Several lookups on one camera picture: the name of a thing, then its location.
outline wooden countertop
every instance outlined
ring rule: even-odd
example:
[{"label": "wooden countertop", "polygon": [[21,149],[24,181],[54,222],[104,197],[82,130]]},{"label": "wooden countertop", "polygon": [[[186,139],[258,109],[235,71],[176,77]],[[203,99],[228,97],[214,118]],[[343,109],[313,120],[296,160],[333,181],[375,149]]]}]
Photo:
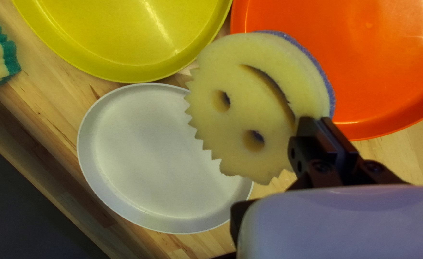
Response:
[{"label": "wooden countertop", "polygon": [[[111,258],[207,259],[234,251],[229,225],[192,235],[147,230],[108,209],[83,178],[76,139],[87,109],[125,84],[71,66],[31,31],[10,0],[0,0],[0,24],[18,46],[23,71],[0,86],[0,153]],[[219,36],[229,31],[229,20]],[[158,82],[185,87],[189,69]],[[423,121],[354,145],[366,159],[384,163],[403,180],[423,185]],[[295,179],[283,172],[252,197],[283,191]]]}]

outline sponge mouth slit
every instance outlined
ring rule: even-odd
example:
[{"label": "sponge mouth slit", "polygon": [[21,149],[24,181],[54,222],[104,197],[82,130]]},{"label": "sponge mouth slit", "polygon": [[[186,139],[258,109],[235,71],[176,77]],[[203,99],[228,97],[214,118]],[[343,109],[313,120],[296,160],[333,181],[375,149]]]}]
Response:
[{"label": "sponge mouth slit", "polygon": [[266,85],[266,87],[276,97],[280,107],[284,110],[284,113],[287,116],[287,118],[293,123],[295,123],[296,117],[295,117],[295,114],[293,113],[293,110],[289,106],[290,101],[287,99],[285,93],[282,91],[282,89],[277,84],[277,82],[270,75],[268,75],[266,72],[262,71],[261,69],[258,69],[250,65],[244,65],[244,64],[242,64],[241,67],[245,69],[246,71],[256,75]]}]

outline sponge eye hole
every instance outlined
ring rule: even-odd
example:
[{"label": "sponge eye hole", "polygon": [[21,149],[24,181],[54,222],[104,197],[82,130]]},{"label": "sponge eye hole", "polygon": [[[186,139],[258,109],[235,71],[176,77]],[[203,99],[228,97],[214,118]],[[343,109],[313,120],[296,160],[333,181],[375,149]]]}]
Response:
[{"label": "sponge eye hole", "polygon": [[265,139],[255,130],[247,130],[243,134],[243,143],[245,147],[253,152],[258,152],[265,147]]},{"label": "sponge eye hole", "polygon": [[231,107],[231,100],[226,92],[215,91],[213,94],[213,104],[219,112],[225,112]]}]

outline plastic plate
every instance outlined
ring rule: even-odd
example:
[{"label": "plastic plate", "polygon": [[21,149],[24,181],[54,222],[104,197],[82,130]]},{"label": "plastic plate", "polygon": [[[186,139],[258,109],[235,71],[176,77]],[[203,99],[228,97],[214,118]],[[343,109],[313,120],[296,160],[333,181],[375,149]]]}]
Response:
[{"label": "plastic plate", "polygon": [[13,0],[56,54],[99,78],[148,82],[190,64],[231,0]]},{"label": "plastic plate", "polygon": [[151,230],[188,234],[230,218],[253,182],[220,173],[184,113],[188,90],[124,86],[100,98],[79,129],[77,155],[92,190],[112,210]]},{"label": "plastic plate", "polygon": [[350,140],[423,120],[423,0],[235,0],[231,33],[280,30],[319,61]]}]

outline yellow plate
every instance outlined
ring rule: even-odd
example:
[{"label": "yellow plate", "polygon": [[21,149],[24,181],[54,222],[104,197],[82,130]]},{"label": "yellow plate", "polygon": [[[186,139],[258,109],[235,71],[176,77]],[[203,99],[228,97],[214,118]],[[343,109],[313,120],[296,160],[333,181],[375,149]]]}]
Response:
[{"label": "yellow plate", "polygon": [[56,54],[96,77],[149,82],[189,65],[232,0],[13,0]]}]

